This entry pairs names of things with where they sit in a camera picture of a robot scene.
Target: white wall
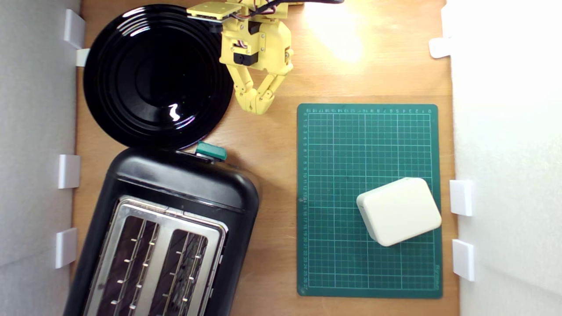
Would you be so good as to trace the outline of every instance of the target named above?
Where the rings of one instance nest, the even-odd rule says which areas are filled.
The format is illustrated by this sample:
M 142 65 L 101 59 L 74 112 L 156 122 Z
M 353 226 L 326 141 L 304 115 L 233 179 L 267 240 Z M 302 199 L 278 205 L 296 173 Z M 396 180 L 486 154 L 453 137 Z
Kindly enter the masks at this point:
M 69 288 L 68 267 L 55 270 L 55 234 L 72 212 L 72 191 L 57 189 L 76 124 L 67 8 L 79 1 L 0 1 L 1 316 L 59 316 Z
M 457 179 L 474 182 L 461 315 L 562 315 L 562 3 L 449 0 Z

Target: toaster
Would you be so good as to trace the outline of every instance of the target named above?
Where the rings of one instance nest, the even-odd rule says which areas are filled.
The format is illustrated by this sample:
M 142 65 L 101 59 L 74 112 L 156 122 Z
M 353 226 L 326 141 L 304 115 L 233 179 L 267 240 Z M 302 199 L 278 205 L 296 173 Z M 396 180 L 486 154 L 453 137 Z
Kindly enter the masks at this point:
M 228 315 L 260 204 L 249 172 L 129 148 L 112 162 L 64 316 Z

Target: wooden table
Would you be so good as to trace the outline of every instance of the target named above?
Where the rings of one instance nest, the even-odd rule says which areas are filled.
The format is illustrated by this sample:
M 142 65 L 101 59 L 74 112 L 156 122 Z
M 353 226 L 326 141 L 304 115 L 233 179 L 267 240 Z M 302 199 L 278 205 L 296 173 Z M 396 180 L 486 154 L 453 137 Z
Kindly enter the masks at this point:
M 200 1 L 169 1 L 191 6 Z M 86 45 L 114 17 L 157 1 L 83 0 Z M 452 272 L 456 219 L 448 205 L 454 177 L 448 59 L 433 60 L 428 40 L 441 36 L 445 0 L 347 0 L 292 7 L 294 71 L 264 116 L 232 102 L 208 142 L 262 179 L 264 199 L 238 284 L 232 315 L 458 315 L 459 283 Z M 124 147 L 92 119 L 78 81 L 76 150 L 82 156 L 74 226 L 82 245 L 105 172 Z M 261 82 L 257 75 L 255 82 Z M 300 297 L 296 291 L 296 109 L 303 102 L 435 102 L 439 106 L 443 195 L 444 296 L 440 300 Z

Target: green cutting mat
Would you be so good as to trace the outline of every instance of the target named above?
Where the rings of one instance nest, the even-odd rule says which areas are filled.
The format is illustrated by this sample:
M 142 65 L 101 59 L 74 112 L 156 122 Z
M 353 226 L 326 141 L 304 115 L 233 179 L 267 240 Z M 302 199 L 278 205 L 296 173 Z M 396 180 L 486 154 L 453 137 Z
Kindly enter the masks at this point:
M 424 178 L 441 209 L 435 105 L 299 106 L 300 295 L 442 296 L 441 229 L 383 247 L 355 202 L 403 177 Z

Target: white bracket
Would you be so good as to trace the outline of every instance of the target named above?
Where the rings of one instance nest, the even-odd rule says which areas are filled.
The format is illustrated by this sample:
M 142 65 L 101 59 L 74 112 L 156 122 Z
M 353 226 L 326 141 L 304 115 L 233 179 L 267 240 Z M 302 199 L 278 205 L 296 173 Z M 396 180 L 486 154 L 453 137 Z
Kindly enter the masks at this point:
M 84 48 L 86 21 L 71 9 L 66 9 L 65 41 L 76 49 Z
M 474 281 L 474 246 L 453 239 L 453 272 L 471 282 Z
M 441 9 L 441 27 L 443 37 L 432 38 L 429 40 L 429 54 L 433 58 L 442 58 L 451 55 L 452 36 L 454 32 L 454 19 L 450 4 L 446 4 Z
M 76 260 L 78 230 L 70 228 L 57 233 L 55 268 L 60 269 Z
M 66 10 L 64 40 L 76 48 L 76 66 L 84 67 L 88 58 L 89 48 L 84 49 L 86 21 L 71 9 Z
M 88 54 L 90 53 L 89 48 L 79 49 L 76 51 L 76 66 L 85 67 L 86 60 L 88 59 Z
M 466 180 L 449 181 L 451 212 L 472 216 L 472 182 Z
M 60 155 L 58 158 L 58 188 L 70 189 L 80 186 L 80 156 Z

